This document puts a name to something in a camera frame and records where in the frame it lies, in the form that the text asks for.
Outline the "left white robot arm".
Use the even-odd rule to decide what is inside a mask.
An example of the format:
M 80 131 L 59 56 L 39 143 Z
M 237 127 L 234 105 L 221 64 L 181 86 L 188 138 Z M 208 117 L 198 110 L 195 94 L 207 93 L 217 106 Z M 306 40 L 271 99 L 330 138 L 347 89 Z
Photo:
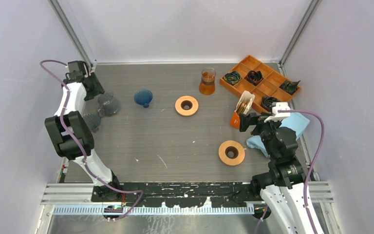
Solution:
M 49 74 L 60 82 L 62 99 L 44 125 L 58 156 L 78 164 L 93 182 L 93 194 L 103 200 L 117 201 L 123 189 L 114 172 L 101 161 L 94 149 L 94 137 L 81 111 L 85 102 L 105 92 L 84 61 L 59 62 L 68 68 L 64 79 Z

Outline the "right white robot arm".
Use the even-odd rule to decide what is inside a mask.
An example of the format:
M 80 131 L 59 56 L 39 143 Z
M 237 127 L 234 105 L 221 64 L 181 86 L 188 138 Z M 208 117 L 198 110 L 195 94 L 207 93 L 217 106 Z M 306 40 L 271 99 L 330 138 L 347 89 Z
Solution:
M 281 121 L 291 113 L 293 110 L 278 110 L 271 115 L 239 115 L 239 130 L 244 132 L 253 125 L 251 134 L 260 136 L 270 156 L 269 171 L 252 177 L 251 194 L 256 200 L 265 201 L 284 233 L 321 234 L 323 228 L 309 194 L 312 169 L 305 173 L 296 157 L 296 132 L 281 126 Z

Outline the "grey glass coffee server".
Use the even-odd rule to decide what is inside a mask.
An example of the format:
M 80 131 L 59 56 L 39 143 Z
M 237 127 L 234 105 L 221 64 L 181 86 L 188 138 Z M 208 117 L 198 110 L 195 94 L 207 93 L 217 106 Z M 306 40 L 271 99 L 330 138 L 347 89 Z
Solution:
M 98 99 L 98 113 L 100 117 L 111 117 L 120 110 L 120 102 L 114 97 L 113 92 L 106 92 L 99 95 Z

